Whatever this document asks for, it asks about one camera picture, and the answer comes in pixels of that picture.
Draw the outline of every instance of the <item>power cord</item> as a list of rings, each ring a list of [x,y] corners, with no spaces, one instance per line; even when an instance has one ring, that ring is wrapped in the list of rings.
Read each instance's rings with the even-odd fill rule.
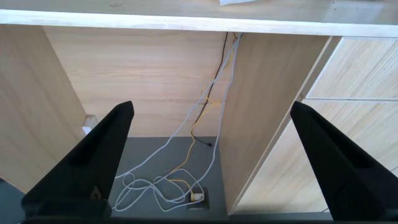
[[[217,78],[218,72],[220,71],[220,68],[221,68],[221,66],[222,66],[222,64],[223,64],[224,52],[225,52],[225,45],[226,45],[226,39],[227,39],[227,38],[228,38],[228,32],[225,33],[225,40],[224,40],[224,46],[223,46],[223,53],[221,54],[221,62],[220,62],[220,65],[218,66],[216,75],[214,76],[214,79],[213,79],[213,80],[215,80],[215,79]],[[201,108],[201,111],[200,111],[200,113],[199,113],[199,115],[198,115],[198,118],[196,119],[196,121],[194,122],[193,125],[196,125],[196,124],[197,124],[197,122],[198,122],[198,120],[199,120],[201,114],[203,113],[203,111],[204,111],[205,108],[206,108],[206,105],[207,105],[207,103],[208,103],[208,98],[210,97],[211,89],[213,88],[213,84],[214,84],[214,83],[211,83],[209,92],[208,92],[207,97],[206,97],[205,104],[204,104],[203,107]],[[212,143],[210,143],[210,142],[205,142],[205,141],[202,141],[202,140],[198,139],[198,137],[196,137],[196,136],[193,134],[193,130],[192,130],[192,129],[191,129],[191,136],[194,137],[196,140],[202,142],[203,144],[208,145],[209,147],[212,146]]]
[[[129,171],[127,171],[127,172],[125,172],[125,173],[123,173],[123,174],[121,174],[121,175],[117,175],[117,176],[115,177],[115,179],[118,179],[118,178],[120,178],[120,177],[123,178],[123,186],[124,186],[124,188],[123,188],[122,191],[120,192],[118,198],[116,199],[115,206],[114,206],[112,209],[115,209],[115,211],[117,211],[117,212],[122,212],[122,211],[127,210],[128,208],[130,208],[131,206],[133,206],[133,205],[144,195],[144,193],[145,193],[147,190],[149,190],[149,189],[152,189],[152,190],[153,190],[153,193],[154,193],[154,197],[155,197],[155,199],[156,199],[156,202],[157,202],[159,208],[160,208],[163,212],[168,212],[168,211],[171,211],[171,210],[173,210],[173,209],[175,209],[175,208],[178,208],[178,207],[182,207],[182,206],[186,206],[186,205],[191,205],[191,204],[199,203],[199,202],[202,202],[202,201],[203,201],[203,200],[197,200],[197,201],[194,201],[194,202],[183,203],[183,204],[179,204],[179,205],[176,205],[176,206],[171,207],[171,208],[168,208],[168,209],[164,209],[164,208],[161,206],[161,204],[159,203],[159,199],[158,199],[157,195],[160,196],[165,202],[182,203],[182,202],[184,201],[184,199],[185,199],[185,196],[186,196],[189,192],[192,191],[193,186],[195,186],[196,184],[199,186],[199,188],[201,188],[201,192],[204,193],[203,188],[202,188],[201,185],[200,185],[200,181],[203,180],[203,179],[206,177],[207,173],[209,173],[209,171],[210,171],[210,169],[211,169],[211,167],[212,167],[212,165],[213,165],[213,163],[214,163],[214,161],[215,161],[215,157],[216,157],[216,156],[215,156],[216,147],[217,147],[218,140],[219,140],[219,138],[220,138],[221,122],[222,122],[222,119],[223,119],[223,112],[224,112],[224,107],[225,107],[225,99],[226,99],[226,96],[227,96],[227,94],[228,94],[228,90],[229,90],[229,88],[230,88],[230,86],[231,86],[231,84],[232,84],[232,82],[233,82],[233,78],[234,78],[234,69],[235,69],[235,60],[236,60],[236,52],[237,52],[237,49],[238,49],[238,47],[239,47],[239,40],[240,40],[240,37],[241,37],[241,36],[242,36],[242,34],[240,34],[240,35],[238,36],[238,38],[236,39],[235,43],[234,43],[233,46],[231,47],[231,50],[229,51],[229,53],[228,53],[228,55],[227,55],[227,61],[224,62],[223,66],[221,67],[221,70],[220,70],[220,76],[222,76],[222,74],[223,74],[223,69],[224,69],[225,65],[227,64],[227,62],[228,62],[228,60],[229,60],[229,58],[230,58],[232,52],[234,52],[231,79],[230,79],[230,81],[229,81],[229,84],[228,84],[227,88],[225,89],[224,96],[223,96],[223,100],[222,100],[222,104],[221,104],[221,114],[220,114],[220,120],[219,120],[219,123],[218,123],[217,138],[216,138],[215,146],[214,146],[214,148],[213,148],[213,158],[212,158],[212,160],[211,160],[211,162],[210,162],[210,165],[209,165],[209,167],[207,168],[206,172],[202,175],[202,177],[201,177],[200,179],[196,180],[196,178],[194,178],[194,176],[192,176],[191,173],[189,173],[189,171],[187,171],[187,170],[185,170],[185,169],[183,169],[183,168],[179,168],[179,169],[174,169],[172,172],[168,173],[167,175],[165,175],[165,176],[163,176],[163,177],[161,177],[161,176],[156,177],[156,178],[153,180],[153,182],[150,182],[150,181],[145,180],[145,179],[136,179],[135,176],[134,176],[134,174],[132,173],[134,170],[136,170],[136,169],[138,169],[139,167],[143,166],[150,158],[152,158],[155,154],[157,154],[160,150],[164,149],[164,148],[169,144],[169,142],[171,141],[171,139],[180,131],[180,129],[182,128],[182,126],[187,122],[187,119],[188,119],[188,117],[190,116],[190,114],[191,114],[191,112],[193,111],[193,109],[196,108],[196,107],[198,106],[199,102],[204,98],[206,92],[210,89],[210,86],[212,86],[212,85],[214,84],[214,82],[216,82],[216,81],[219,79],[220,76],[217,76],[217,77],[212,81],[212,83],[210,83],[210,85],[207,87],[207,89],[203,92],[203,94],[202,94],[202,96],[200,97],[200,99],[199,99],[199,100],[192,106],[192,108],[189,110],[189,112],[188,112],[187,116],[185,117],[183,123],[180,125],[180,127],[174,132],[174,134],[167,140],[167,142],[166,142],[163,146],[161,146],[160,148],[158,148],[155,152],[153,152],[147,159],[145,159],[145,160],[144,160],[143,162],[141,162],[139,165],[137,165],[137,166],[133,167],[132,169],[130,169]],[[186,172],[186,173],[195,181],[195,182],[192,184],[192,186],[189,187],[189,190],[186,191],[185,193],[184,193],[184,191],[182,190],[182,188],[181,188],[180,186],[178,186],[176,183],[174,183],[174,181],[177,181],[177,182],[185,182],[185,181],[181,181],[181,180],[178,180],[178,179],[169,180],[169,179],[167,178],[168,176],[170,176],[170,175],[172,175],[172,174],[174,174],[174,173],[176,173],[176,172],[178,172],[178,171],[184,171],[184,172]],[[132,181],[131,181],[130,183],[126,183],[125,178],[126,178],[127,176],[129,176],[129,175],[132,176]],[[174,184],[174,185],[181,191],[181,194],[182,194],[182,195],[179,196],[179,197],[177,197],[177,198],[175,198],[175,199],[168,199],[168,198],[166,198],[165,195],[163,194],[163,192],[162,192],[161,190],[159,190],[158,187],[156,186],[156,185],[157,185],[159,182],[161,182],[162,180],[166,180],[167,182],[169,182],[169,183],[171,183],[171,184]],[[146,185],[146,186],[143,186],[143,187],[134,187],[134,184],[137,183],[137,182],[144,182],[144,183],[146,183],[147,185]],[[131,202],[128,206],[126,206],[126,207],[124,207],[124,208],[118,208],[118,205],[127,197],[127,195],[128,195],[132,190],[141,190],[142,192],[141,192],[140,195],[139,195],[133,202]]]

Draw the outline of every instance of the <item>light wood surface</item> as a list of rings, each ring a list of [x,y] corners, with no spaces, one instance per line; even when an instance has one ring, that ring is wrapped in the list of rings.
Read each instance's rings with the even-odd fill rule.
[[[267,147],[328,37],[244,34],[220,140],[229,213],[267,156]]]
[[[395,0],[2,0],[0,23],[398,37]]]
[[[398,100],[398,40],[343,38],[308,98]]]
[[[45,31],[87,114],[102,119],[118,103],[131,100],[130,136],[171,136],[214,79],[225,32],[45,27]],[[229,34],[226,52],[233,43]],[[210,97],[222,99],[231,63]],[[202,105],[178,136],[189,136]],[[210,111],[195,128],[215,136],[220,111]]]
[[[304,100],[387,169],[398,166],[398,103]],[[321,212],[327,208],[290,122],[236,212]]]
[[[0,176],[29,191],[84,136],[86,116],[43,29],[0,25]]]

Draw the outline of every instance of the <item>gray floor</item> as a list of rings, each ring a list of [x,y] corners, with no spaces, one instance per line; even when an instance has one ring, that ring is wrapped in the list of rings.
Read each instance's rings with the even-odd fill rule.
[[[25,213],[21,208],[24,193],[8,184],[0,182],[0,223],[16,224],[24,220]]]
[[[202,138],[209,142],[215,142],[215,138]],[[168,138],[131,138],[126,143],[126,148],[123,152],[122,159],[119,164],[118,174],[131,169],[132,167],[141,163],[156,149],[165,144]],[[181,164],[187,156],[188,148],[192,143],[191,138],[175,138],[171,140],[170,144],[158,152],[151,160],[149,160],[144,166],[134,171],[136,178],[143,178],[152,181],[154,177],[158,175],[165,175],[169,173],[173,168]],[[207,170],[211,159],[213,157],[213,148],[208,147],[202,143],[196,143],[192,148],[190,157],[184,168],[191,172],[191,174],[199,179]],[[178,174],[171,176],[174,179],[189,180],[189,183],[193,181],[186,175]],[[209,210],[200,211],[187,211],[185,207],[176,208],[170,212],[163,212],[156,204],[154,194],[152,190],[148,190],[142,198],[137,201],[130,209],[125,212],[113,212],[115,217],[140,217],[140,218],[173,218],[173,219],[207,219],[207,220],[225,220],[227,219],[224,199],[224,187],[223,179],[221,174],[220,159],[218,157],[218,149],[216,152],[215,162],[209,171],[208,175],[201,181],[202,186],[207,187],[209,193]],[[186,186],[181,183],[179,184],[183,189]],[[175,187],[170,187],[170,184],[160,185],[164,187],[164,192],[170,198],[179,196],[179,191]],[[123,189],[121,179],[116,179],[109,202],[114,205],[116,197]],[[137,194],[126,197],[126,203],[123,205],[130,204]],[[169,208],[173,204],[163,203],[165,208]]]
[[[214,142],[215,138],[204,138],[209,142]],[[136,166],[152,154],[157,148],[163,145],[167,138],[129,138],[126,142],[118,174],[121,174],[130,168]],[[170,172],[174,167],[184,161],[188,148],[191,144],[191,138],[175,138],[168,147],[160,151],[155,157],[149,160],[144,166],[134,171],[137,178],[153,180],[157,175],[164,175]],[[213,148],[202,143],[197,143],[190,154],[189,161],[184,166],[193,176],[200,178],[206,171],[211,158]],[[175,174],[173,178],[189,180],[185,175]],[[133,217],[133,218],[173,218],[189,220],[238,220],[238,221],[264,221],[264,220],[331,220],[330,213],[290,213],[290,214],[266,214],[266,215],[226,215],[223,180],[221,175],[220,160],[218,151],[216,160],[208,175],[201,181],[202,186],[208,188],[210,198],[210,209],[203,211],[187,211],[186,208],[177,208],[171,212],[162,212],[155,202],[153,192],[148,190],[135,205],[125,212],[113,212],[114,217]],[[160,185],[164,187],[165,194],[169,197],[178,195],[176,188],[169,185]],[[109,203],[113,206],[120,190],[123,188],[121,180],[115,180]],[[6,182],[0,182],[0,223],[16,224],[24,218],[24,212],[21,209],[20,201],[23,193],[15,189]],[[127,205],[134,200],[137,195],[126,197]],[[165,208],[171,206],[163,203]]]

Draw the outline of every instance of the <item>desk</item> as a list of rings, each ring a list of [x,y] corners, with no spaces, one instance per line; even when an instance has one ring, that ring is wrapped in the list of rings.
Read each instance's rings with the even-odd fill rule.
[[[395,1],[2,0],[0,175],[28,191],[84,136],[87,114],[101,119],[126,100],[136,109],[130,136],[171,136],[214,78],[225,31],[245,32],[221,127],[228,213],[322,211],[289,109],[313,105],[398,166],[396,15]],[[230,75],[231,63],[211,98]],[[219,115],[216,106],[195,133],[216,135]]]

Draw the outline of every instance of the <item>drawer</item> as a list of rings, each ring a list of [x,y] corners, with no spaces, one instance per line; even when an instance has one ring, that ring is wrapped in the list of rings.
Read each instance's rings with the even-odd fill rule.
[[[304,97],[398,99],[398,40],[342,38]]]
[[[387,169],[398,166],[398,103],[304,100]],[[292,121],[238,203],[240,213],[327,208]]]

